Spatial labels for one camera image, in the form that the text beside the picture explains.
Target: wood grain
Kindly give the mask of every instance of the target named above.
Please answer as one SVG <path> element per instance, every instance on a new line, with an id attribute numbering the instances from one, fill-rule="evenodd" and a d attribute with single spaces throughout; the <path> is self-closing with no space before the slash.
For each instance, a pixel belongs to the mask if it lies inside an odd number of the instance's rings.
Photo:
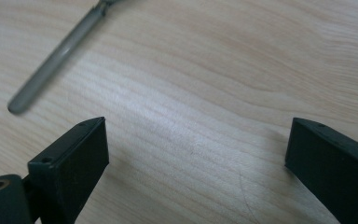
<path id="1" fill-rule="evenodd" d="M 76 223 L 337 223 L 283 161 L 293 117 L 358 140 L 358 1 L 122 1 L 11 115 L 93 4 L 0 0 L 0 175 L 105 116 L 111 163 Z"/>

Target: clamp jaw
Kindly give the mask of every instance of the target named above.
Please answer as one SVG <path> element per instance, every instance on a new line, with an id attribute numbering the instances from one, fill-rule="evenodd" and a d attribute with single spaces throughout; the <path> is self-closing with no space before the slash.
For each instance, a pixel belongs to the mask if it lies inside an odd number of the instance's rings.
<path id="1" fill-rule="evenodd" d="M 0 223 L 75 223 L 109 163 L 105 119 L 77 124 L 28 162 L 0 176 Z"/>

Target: gray pen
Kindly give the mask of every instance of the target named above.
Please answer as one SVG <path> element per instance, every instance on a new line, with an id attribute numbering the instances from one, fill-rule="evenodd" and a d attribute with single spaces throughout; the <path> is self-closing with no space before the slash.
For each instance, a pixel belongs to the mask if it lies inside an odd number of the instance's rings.
<path id="1" fill-rule="evenodd" d="M 117 0 L 100 0 L 100 2 L 91 9 L 10 100 L 7 109 L 11 113 L 20 114 L 28 108 L 38 93 L 43 89 L 43 86 L 53 77 L 60 65 L 70 56 L 80 41 L 91 31 L 95 24 L 103 18 L 106 10 L 116 1 Z"/>

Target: black plastic part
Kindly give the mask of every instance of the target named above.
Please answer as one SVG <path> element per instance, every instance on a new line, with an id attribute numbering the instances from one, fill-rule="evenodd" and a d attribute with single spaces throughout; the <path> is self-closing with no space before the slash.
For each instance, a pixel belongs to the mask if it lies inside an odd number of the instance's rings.
<path id="1" fill-rule="evenodd" d="M 358 143 L 314 121 L 294 119 L 286 167 L 341 223 L 358 223 Z"/>
<path id="2" fill-rule="evenodd" d="M 27 183 L 41 195 L 31 206 L 43 207 L 34 212 L 40 212 L 44 224 L 75 223 L 109 163 L 104 121 L 97 118 L 77 124 L 28 162 L 24 186 Z"/>
<path id="3" fill-rule="evenodd" d="M 22 180 L 18 175 L 0 176 L 0 223 L 32 223 Z"/>

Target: light wooden surface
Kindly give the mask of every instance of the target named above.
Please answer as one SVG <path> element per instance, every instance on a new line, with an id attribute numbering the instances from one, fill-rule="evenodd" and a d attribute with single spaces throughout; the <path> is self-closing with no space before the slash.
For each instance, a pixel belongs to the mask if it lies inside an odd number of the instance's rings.
<path id="1" fill-rule="evenodd" d="M 283 161 L 293 117 L 358 141 L 358 1 L 126 0 L 11 115 L 95 4 L 0 0 L 0 175 L 105 116 L 110 165 L 76 223 L 337 223 Z"/>

